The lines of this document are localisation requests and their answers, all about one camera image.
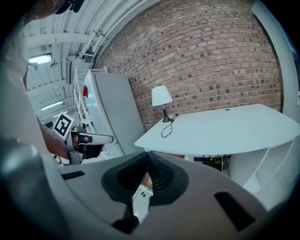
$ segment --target ceiling light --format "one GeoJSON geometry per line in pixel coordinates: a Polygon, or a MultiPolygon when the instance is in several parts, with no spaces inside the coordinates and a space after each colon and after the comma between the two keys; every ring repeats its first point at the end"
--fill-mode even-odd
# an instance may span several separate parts
{"type": "MultiPolygon", "coordinates": [[[[64,113],[67,113],[67,111],[65,111],[64,113]]],[[[53,116],[53,118],[56,118],[56,117],[58,117],[60,114],[57,114],[57,115],[55,115],[55,116],[53,116]]]]}
{"type": "Polygon", "coordinates": [[[36,62],[37,64],[48,63],[48,62],[52,62],[52,57],[50,53],[47,53],[47,54],[31,57],[29,59],[29,62],[30,63],[36,62]]]}
{"type": "Polygon", "coordinates": [[[51,105],[49,105],[47,107],[43,107],[41,110],[43,111],[43,110],[46,110],[46,109],[48,109],[50,107],[54,107],[54,106],[57,106],[57,105],[60,105],[60,104],[63,104],[63,101],[60,101],[60,102],[57,102],[57,103],[53,103],[53,104],[51,104],[51,105]]]}

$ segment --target white curved desk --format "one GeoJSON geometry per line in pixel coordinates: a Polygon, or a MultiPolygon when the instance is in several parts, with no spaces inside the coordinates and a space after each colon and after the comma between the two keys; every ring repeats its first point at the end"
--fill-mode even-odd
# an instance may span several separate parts
{"type": "MultiPolygon", "coordinates": [[[[172,133],[162,138],[161,130],[169,124],[161,120],[135,145],[185,155],[190,161],[197,156],[232,154],[231,179],[257,196],[277,173],[282,172],[276,185],[288,184],[299,174],[300,125],[262,104],[182,114],[172,124],[172,133]]],[[[267,208],[274,206],[260,200],[267,208]]]]}
{"type": "Polygon", "coordinates": [[[170,123],[161,120],[135,145],[180,155],[223,155],[280,145],[300,135],[297,122],[262,104],[228,109],[182,114],[166,138],[160,133],[170,123]]]}

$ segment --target white wall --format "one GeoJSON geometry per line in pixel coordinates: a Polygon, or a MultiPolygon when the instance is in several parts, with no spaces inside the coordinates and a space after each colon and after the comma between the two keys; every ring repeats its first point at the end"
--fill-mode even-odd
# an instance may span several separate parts
{"type": "Polygon", "coordinates": [[[259,0],[255,1],[251,10],[267,31],[279,59],[284,87],[283,114],[300,123],[297,71],[285,31],[259,0]]]}

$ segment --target lamp cord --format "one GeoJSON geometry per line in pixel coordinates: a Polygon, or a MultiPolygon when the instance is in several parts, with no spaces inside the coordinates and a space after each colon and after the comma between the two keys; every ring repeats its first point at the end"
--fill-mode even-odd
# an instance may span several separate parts
{"type": "Polygon", "coordinates": [[[165,138],[165,137],[167,137],[168,135],[170,135],[170,134],[172,133],[172,131],[173,131],[172,123],[176,120],[176,118],[177,118],[179,115],[180,115],[179,113],[175,114],[175,115],[172,117],[172,119],[171,119],[171,123],[170,123],[167,127],[165,127],[163,130],[161,130],[161,137],[162,137],[162,138],[165,138]],[[166,135],[166,136],[163,136],[163,131],[164,131],[166,128],[168,128],[169,126],[171,126],[171,131],[170,131],[170,133],[169,133],[168,135],[166,135]]]}

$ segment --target lamp base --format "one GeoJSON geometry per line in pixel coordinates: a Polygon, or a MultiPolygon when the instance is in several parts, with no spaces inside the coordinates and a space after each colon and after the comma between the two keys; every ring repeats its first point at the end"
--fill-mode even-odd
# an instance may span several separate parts
{"type": "Polygon", "coordinates": [[[163,122],[171,122],[172,119],[169,118],[166,109],[163,109],[163,112],[164,112],[164,120],[163,120],[163,122]]]}

